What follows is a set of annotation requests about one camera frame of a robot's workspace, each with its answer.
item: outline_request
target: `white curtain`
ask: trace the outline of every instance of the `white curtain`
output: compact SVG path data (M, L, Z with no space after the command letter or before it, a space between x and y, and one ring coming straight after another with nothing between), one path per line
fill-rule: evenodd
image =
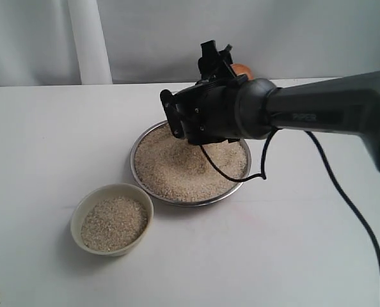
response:
M193 81L210 39L263 77L379 70L380 1L0 0L0 86Z

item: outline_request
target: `black cable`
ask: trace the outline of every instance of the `black cable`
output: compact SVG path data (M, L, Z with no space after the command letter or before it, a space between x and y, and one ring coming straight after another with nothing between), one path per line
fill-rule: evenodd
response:
M208 162L211 164L211 166L221 175L223 176L224 178L226 178L227 180L229 181L232 181L232 182L246 182L248 180L251 180L251 179L254 179L254 178L263 178L264 180L267 179L267 176L265 175L265 158L267 157L267 151L268 151L268 146L269 146L269 143L271 142L271 139L273 138L273 136L276 134L276 132L278 131L278 129L273 129L267 136L267 139L264 143L264 147L262 149L262 155L261 155L261 173L257 173L257 174L254 174L254 175L251 175L251 176L248 176L247 178L242 178L242 179L237 179L237 178L232 178L230 176L228 176L227 174L225 174L221 169L219 169L215 164L214 162L211 160L210 156L208 155L208 153L205 151L203 145L200 145L200 148L202 149L202 152L204 154L204 156L206 157L206 159L208 160Z
M277 131L278 131L277 129L272 130L270 132L270 134L268 135L267 140L265 141L264 147L262 149L262 155L261 155L261 173L254 174L254 175L249 176L249 177L244 178L244 179L235 179L235 178L231 178L231 177L227 176L226 174L224 174L213 163L213 161L211 160L211 158L209 157L209 155L207 154L207 152L205 151L205 149L201 145L200 145L200 148L202 149L204 156L210 162L211 166L216 171L218 171L221 174L221 176L225 177L229 181L233 181L233 182L245 182L245 181L257 178L257 177L261 177L263 179L266 179L267 177L265 175L265 158L266 158L266 155L267 155L267 150L268 150L269 143L270 143L271 139L273 138L273 136L276 134ZM327 171L327 173L329 175L329 178L331 179L332 184L334 185L335 189L338 191L339 195L344 199L344 201L346 202L346 204L348 204L349 208L351 208L351 210L354 212L355 216L359 219L359 221L361 222L362 226L366 229L366 231L367 231L367 233L368 233L368 235L370 237L370 240L372 241L372 245L374 246L374 250L375 250L376 258L377 258L377 264L378 264L378 267L379 267L379 277L380 277L380 247L379 247L379 243L378 243L378 241L376 239L376 236L375 236L372 228L369 226L367 220L363 217L363 215L361 214L361 212L358 210L358 208L356 208L355 204L351 201L351 199L348 197L348 195L346 195L346 193L344 192L344 190L342 189L342 187L338 183L338 180L336 179L336 177L335 177L335 175L334 175L334 173L333 173L333 171L331 169L331 166L329 165L328 159L326 158L324 149L322 149L322 146L319 143L318 139L310 131L305 131L305 133L311 138L311 140L313 141L313 143L317 147L318 152L321 155L321 159L322 159L322 161L323 161L323 163L325 165L326 171Z
M367 220L362 216L361 212L356 208L355 204L351 201L351 199L348 197L348 195L345 194L344 190L341 188L340 184L335 178L334 173L332 172L331 166L329 165L329 162L326 158L325 152L321 147L321 144L319 143L318 139L313 135L312 132L305 131L305 133L311 138L311 140L314 142L315 146L318 149L319 154L321 155L321 159L325 165L326 171L335 187L335 189L338 191L339 195L345 200L345 202L348 204L349 208L355 213L355 216L359 219L362 226L366 229L370 240L372 241L372 244L375 249L376 258L377 258L377 264L379 266L379 276L380 276L380 247L379 243L376 239L376 236L372 230L372 228L369 226Z

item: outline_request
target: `bowl rim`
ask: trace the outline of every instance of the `bowl rim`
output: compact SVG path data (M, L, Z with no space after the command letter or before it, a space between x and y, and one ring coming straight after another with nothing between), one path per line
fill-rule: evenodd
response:
M163 126L163 125L166 125L167 123L168 123L167 120L163 120L163 121L156 123L155 125L151 126L149 129L144 131L144 133L142 133L140 135L140 137L136 140L136 142L133 144L133 147L131 150L131 171L132 171L132 174L133 174L133 177L134 177L136 183L140 186L140 188L145 190L149 195L153 196L154 198L166 202L168 205L174 205L174 206L179 206L179 207L199 207L199 206L211 205L217 201L223 200L224 198L227 198L231 194L236 192L236 190L238 190L241 187L243 182L239 182L239 183L235 184L231 189L224 192L223 194L217 195L217 196L210 198L208 200L178 201L178 200L170 200L168 198L159 196L159 195L155 194L153 191L151 191L147 186L145 186L144 183L139 179L139 176L136 172L136 167L134 165L134 157L136 155L136 150L138 149L138 146L142 142L142 140L149 133L151 133L153 130L155 130L155 129ZM250 172L250 169L251 169L251 152L249 150L249 146L248 146L247 142L244 139L240 139L240 145L242 146L242 148L244 149L244 151L246 152L246 155L247 155L246 171L244 172L244 174L242 176L242 178L246 178Z
M75 223L75 217L76 217L76 213L78 210L80 210L83 205L85 204L85 201L92 195L94 195L95 193L101 191L101 190L104 190L104 189L107 189L107 188L110 188L110 187L128 187L129 189L135 189L137 190L139 193L141 193L142 195L145 196L146 200L148 201L148 203L150 204L150 216L147 217L147 224L146 224L146 227L145 229L142 231L142 233L140 234L139 237L136 238L136 240L134 240L132 243L130 243L129 245L125 246L124 248L120 248L120 249L116 249L114 251L96 251L92 248L89 248L88 246L86 246L85 244L83 244L83 242L79 242L79 240L77 240L75 238L76 234L74 233L73 229L74 227L72 226L74 223ZM82 200L77 204L75 210L74 210L74 213L72 213L72 217L70 218L70 233L71 233L71 236L73 238L73 240L75 241L75 243L83 250L91 253L91 254L95 254L95 255L113 255L113 254L118 254L118 253L121 253L121 252L124 252L124 251L127 251L129 250L130 248L133 248L139 240L141 240L143 238L143 236L146 234L147 230L149 229L149 226L152 222L152 219L153 219L153 215L154 215L154 206L153 206L153 202L152 202L152 199L149 197L149 195L144 191L142 190L140 187L136 187L135 185L132 185L132 184L124 184L124 183L121 183L121 184L108 184L108 185L104 185L102 187L98 187L97 189L93 190L92 192L88 193L86 196L84 196L82 198Z

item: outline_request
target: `stainless steel bowl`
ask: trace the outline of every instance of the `stainless steel bowl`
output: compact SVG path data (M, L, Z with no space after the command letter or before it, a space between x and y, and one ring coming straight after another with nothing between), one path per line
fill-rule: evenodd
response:
M147 129L146 131L144 131L144 133L142 133L142 135L138 138L138 140L133 145L133 148L132 148L132 151L131 151L131 169L132 169L132 174L133 174L133 177L134 177L135 181L140 185L140 187L143 190L145 190L149 195L153 196L154 198L157 198L158 200L165 201L166 203L168 203L170 205L179 206L179 207L198 207L198 206L210 205L210 204L215 203L215 202L217 202L219 200L223 200L224 198L229 197L231 194L233 194L234 192L236 192L236 190L238 190L238 188L240 188L240 186L242 185L242 182L236 184L230 190L228 190L227 192L225 192L225 193L223 193L221 195L218 195L216 197L210 198L208 200L194 201L194 202L169 200L169 199L164 198L162 196L156 195L154 192L152 192L151 190L149 190L143 184L143 182L139 179L138 174L136 173L136 169L134 167L134 156L136 154L136 150L138 149L138 146L139 146L140 142L142 141L142 139L144 139L153 130L159 128L162 125L165 125L166 123L167 123L167 121L165 120L163 122L160 122L160 123L158 123L158 124L150 127L149 129ZM242 176L243 178L245 178L245 177L248 176L250 168L251 168L251 152L249 151L248 145L245 142L245 140L243 140L243 139L240 140L240 145L243 147L243 149L245 150L246 155L247 155L247 167L246 167L245 173Z

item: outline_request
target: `table surface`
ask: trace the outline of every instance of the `table surface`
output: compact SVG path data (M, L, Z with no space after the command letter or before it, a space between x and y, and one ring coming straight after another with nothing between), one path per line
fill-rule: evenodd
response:
M149 232L125 257L74 244L79 200L133 182L129 151L164 119L159 92L186 86L0 88L0 306L378 306L370 239L300 131L277 134L268 180L229 199L197 209L155 201ZM380 242L380 174L363 143L317 135ZM263 141L248 144L257 171Z

